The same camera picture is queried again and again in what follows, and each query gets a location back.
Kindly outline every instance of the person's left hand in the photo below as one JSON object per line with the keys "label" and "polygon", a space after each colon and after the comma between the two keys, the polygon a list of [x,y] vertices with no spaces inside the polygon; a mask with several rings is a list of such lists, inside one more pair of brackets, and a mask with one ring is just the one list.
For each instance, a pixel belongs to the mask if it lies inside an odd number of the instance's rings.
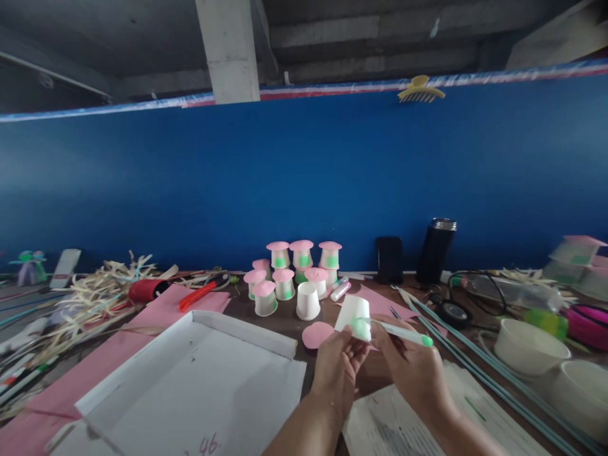
{"label": "person's left hand", "polygon": [[342,423],[353,406],[355,378],[370,348],[353,338],[349,326],[342,332],[334,332],[319,347],[311,392],[327,396],[333,405],[339,405]]}

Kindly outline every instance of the black thermos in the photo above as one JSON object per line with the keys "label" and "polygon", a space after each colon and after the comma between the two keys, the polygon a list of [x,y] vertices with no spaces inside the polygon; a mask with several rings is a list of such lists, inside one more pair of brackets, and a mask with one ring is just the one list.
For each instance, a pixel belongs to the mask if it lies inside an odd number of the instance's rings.
{"label": "black thermos", "polygon": [[438,284],[445,257],[456,232],[456,222],[449,218],[434,218],[426,230],[416,280],[420,285]]}

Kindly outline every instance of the phone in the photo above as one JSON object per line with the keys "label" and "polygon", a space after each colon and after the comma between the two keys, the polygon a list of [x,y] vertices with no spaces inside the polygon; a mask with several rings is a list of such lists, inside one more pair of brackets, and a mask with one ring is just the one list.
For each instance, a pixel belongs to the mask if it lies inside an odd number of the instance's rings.
{"label": "phone", "polygon": [[403,250],[401,238],[385,236],[376,238],[378,250],[379,284],[399,285],[403,283]]}

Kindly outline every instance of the glue stick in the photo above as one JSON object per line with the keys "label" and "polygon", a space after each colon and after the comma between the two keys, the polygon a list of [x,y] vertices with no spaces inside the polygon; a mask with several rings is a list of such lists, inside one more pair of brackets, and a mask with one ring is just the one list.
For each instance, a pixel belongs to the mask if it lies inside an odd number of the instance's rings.
{"label": "glue stick", "polygon": [[331,293],[330,297],[333,302],[337,302],[353,285],[347,280],[342,285]]}

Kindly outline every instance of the green marker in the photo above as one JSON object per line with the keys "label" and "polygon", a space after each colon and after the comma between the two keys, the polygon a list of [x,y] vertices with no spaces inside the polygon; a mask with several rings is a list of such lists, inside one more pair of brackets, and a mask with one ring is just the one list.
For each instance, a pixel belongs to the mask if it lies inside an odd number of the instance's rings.
{"label": "green marker", "polygon": [[361,325],[363,322],[366,323],[371,323],[372,321],[378,323],[379,325],[382,325],[382,327],[386,330],[387,333],[392,334],[394,336],[400,337],[402,339],[405,340],[409,340],[410,342],[414,342],[417,343],[418,345],[423,345],[423,346],[433,346],[433,339],[431,339],[429,336],[425,336],[424,334],[420,334],[419,332],[416,331],[410,331],[409,329],[400,327],[400,326],[394,326],[388,323],[384,323],[378,320],[372,320],[369,318],[355,318],[352,321],[352,328],[353,328],[353,335],[356,337],[358,331],[361,331]]}

